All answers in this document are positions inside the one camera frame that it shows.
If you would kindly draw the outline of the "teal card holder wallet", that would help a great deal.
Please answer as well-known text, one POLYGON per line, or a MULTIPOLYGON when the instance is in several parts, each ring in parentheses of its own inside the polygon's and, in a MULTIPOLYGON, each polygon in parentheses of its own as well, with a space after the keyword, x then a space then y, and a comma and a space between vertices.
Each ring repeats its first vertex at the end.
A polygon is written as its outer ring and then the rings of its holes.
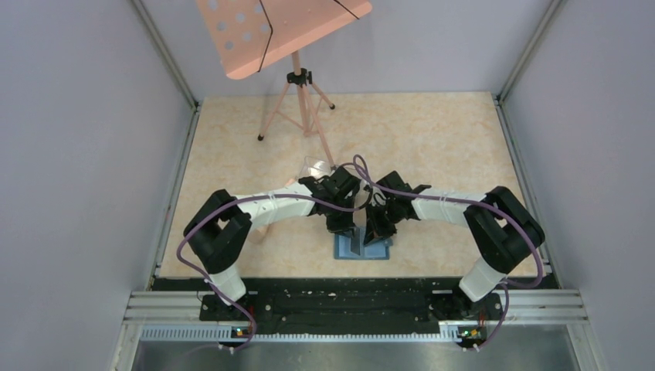
POLYGON ((369 246, 362 245, 363 238, 358 236, 358 256, 341 257, 340 256, 340 235, 334 236, 334 259, 335 260, 389 260, 390 247, 393 246, 391 239, 379 240, 369 246))

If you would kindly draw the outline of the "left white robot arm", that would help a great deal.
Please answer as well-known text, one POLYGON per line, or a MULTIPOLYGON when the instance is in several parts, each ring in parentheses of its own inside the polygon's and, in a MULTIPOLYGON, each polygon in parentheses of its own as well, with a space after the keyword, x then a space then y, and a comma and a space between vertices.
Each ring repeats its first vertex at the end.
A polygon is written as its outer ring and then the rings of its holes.
POLYGON ((243 317, 246 286, 236 262, 247 237, 259 228, 295 217, 324 216, 329 233, 355 229, 355 197, 361 181, 343 167, 315 178, 305 176, 269 192, 233 196, 211 194, 183 231, 184 241, 200 260, 209 283, 219 291, 219 310, 229 319, 243 317))

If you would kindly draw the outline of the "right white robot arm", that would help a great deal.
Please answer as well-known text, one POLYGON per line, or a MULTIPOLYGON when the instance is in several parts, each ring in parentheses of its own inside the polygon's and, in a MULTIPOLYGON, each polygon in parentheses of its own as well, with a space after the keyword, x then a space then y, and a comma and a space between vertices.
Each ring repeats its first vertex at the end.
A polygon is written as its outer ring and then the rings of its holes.
POLYGON ((412 187, 398 172, 390 172, 375 184, 362 243, 392 237, 403 220, 441 221, 471 232, 480 257, 453 297, 453 309, 462 318, 481 312, 484 298, 524 259, 538 257, 545 242, 541 225, 505 186, 484 194, 448 192, 430 185, 412 187))

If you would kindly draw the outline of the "clear plastic box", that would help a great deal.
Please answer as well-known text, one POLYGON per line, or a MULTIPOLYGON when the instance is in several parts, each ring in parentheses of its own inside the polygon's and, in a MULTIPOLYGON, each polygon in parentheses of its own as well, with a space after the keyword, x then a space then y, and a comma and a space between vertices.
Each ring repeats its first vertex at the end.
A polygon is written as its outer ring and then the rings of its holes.
POLYGON ((298 178, 313 177, 320 179, 324 176, 330 175, 332 172, 333 168, 330 166, 329 162, 312 156, 306 156, 298 174, 298 178))

